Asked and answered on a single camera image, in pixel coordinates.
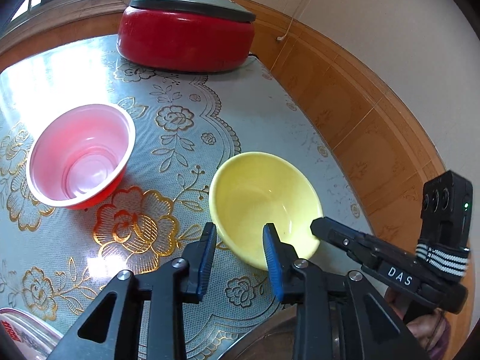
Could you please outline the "person's right hand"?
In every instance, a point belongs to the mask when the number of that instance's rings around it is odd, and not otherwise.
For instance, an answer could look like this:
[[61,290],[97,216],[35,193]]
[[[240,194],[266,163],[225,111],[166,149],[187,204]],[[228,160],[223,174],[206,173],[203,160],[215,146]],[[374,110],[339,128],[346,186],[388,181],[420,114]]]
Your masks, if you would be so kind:
[[443,359],[451,338],[451,326],[440,310],[406,324],[430,359]]

